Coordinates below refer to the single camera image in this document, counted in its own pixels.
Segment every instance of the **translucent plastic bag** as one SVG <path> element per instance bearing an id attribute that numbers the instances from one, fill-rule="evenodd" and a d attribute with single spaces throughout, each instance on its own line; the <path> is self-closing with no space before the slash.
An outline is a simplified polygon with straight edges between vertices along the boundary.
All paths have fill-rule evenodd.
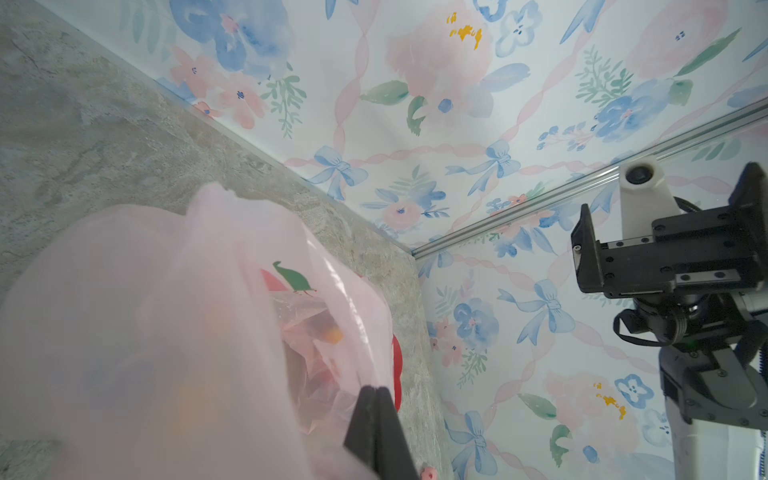
<path id="1" fill-rule="evenodd" d="M 392 384 L 381 294 L 217 184 L 80 220 L 0 310 L 0 433 L 61 441 L 56 478 L 375 478 L 341 442 Z"/>

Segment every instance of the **cable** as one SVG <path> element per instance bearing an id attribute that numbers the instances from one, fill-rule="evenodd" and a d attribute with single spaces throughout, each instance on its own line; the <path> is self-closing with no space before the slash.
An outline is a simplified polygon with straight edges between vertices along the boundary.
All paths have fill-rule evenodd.
<path id="1" fill-rule="evenodd" d="M 763 344 L 763 348 L 760 349 L 760 376 L 768 383 L 768 342 Z M 763 430 L 760 433 L 763 436 L 763 453 L 760 454 L 760 477 L 766 477 L 766 448 L 768 448 L 768 439 L 766 439 L 766 432 Z"/>
<path id="2" fill-rule="evenodd" d="M 701 212 L 701 209 L 699 207 L 692 204 L 688 200 L 685 200 L 684 198 L 675 197 L 674 201 L 677 203 L 677 206 L 687 214 L 691 212 Z"/>

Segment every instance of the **floral wallpaper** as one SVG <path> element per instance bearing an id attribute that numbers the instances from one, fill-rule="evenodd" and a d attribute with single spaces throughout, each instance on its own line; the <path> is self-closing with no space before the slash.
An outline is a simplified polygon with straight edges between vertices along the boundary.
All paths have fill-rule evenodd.
<path id="1" fill-rule="evenodd" d="M 748 161 L 768 168 L 768 121 L 666 159 L 673 194 L 727 204 Z M 570 232 L 590 205 L 619 240 L 617 182 L 420 260 L 435 377 L 461 480 L 673 480 L 658 349 L 612 331 L 631 300 L 585 294 Z"/>
<path id="2" fill-rule="evenodd" d="M 39 1 L 409 248 L 768 97 L 760 0 Z"/>

